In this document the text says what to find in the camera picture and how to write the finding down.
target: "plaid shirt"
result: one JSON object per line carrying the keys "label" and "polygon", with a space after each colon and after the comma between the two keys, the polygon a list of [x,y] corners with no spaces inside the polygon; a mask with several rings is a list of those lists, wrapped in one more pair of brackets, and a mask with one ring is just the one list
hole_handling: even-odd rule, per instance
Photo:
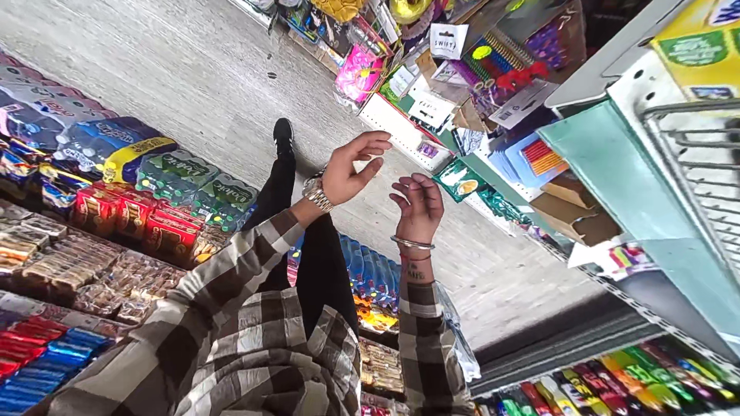
{"label": "plaid shirt", "polygon": [[[325,306],[307,340],[295,288],[255,293],[302,233],[289,210],[237,233],[143,325],[29,414],[357,414],[360,350],[342,316]],[[408,405],[423,415],[472,415],[433,285],[409,284],[401,296]],[[216,339],[227,322],[238,330]]]}

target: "green packet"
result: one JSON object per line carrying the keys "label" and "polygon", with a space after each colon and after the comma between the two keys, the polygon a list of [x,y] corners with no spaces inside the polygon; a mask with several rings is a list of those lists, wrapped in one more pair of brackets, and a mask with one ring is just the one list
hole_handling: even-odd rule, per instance
{"label": "green packet", "polygon": [[522,214],[516,205],[509,201],[506,201],[504,195],[496,191],[492,187],[486,187],[478,191],[478,196],[483,200],[483,203],[493,211],[497,217],[503,217],[507,221],[516,221],[519,224],[531,224],[531,220],[527,215]]}
{"label": "green packet", "polygon": [[458,158],[455,158],[432,178],[442,185],[442,188],[455,202],[462,201],[466,196],[485,185],[485,181]]}

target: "black sneaker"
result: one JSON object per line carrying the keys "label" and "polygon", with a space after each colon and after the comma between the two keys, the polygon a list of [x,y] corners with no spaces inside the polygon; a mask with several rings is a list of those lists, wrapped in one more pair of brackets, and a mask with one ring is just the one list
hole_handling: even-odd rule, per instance
{"label": "black sneaker", "polygon": [[272,130],[277,155],[293,155],[293,126],[287,118],[279,118]]}

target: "shirt sleeve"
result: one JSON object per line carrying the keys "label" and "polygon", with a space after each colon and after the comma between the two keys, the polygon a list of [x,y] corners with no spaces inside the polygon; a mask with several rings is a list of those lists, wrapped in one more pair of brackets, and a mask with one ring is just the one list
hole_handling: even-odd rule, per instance
{"label": "shirt sleeve", "polygon": [[201,358],[239,306],[303,233],[289,210],[188,272],[127,339],[102,355],[31,415],[165,415],[190,390]]}
{"label": "shirt sleeve", "polygon": [[473,415],[463,369],[452,349],[455,335],[443,320],[436,283],[402,284],[398,344],[413,415]]}

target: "yellow box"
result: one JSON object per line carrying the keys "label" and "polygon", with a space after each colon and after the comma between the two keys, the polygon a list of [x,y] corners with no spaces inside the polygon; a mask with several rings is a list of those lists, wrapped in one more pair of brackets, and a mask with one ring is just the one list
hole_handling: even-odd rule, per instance
{"label": "yellow box", "polygon": [[689,100],[740,97],[740,0],[694,0],[651,44]]}

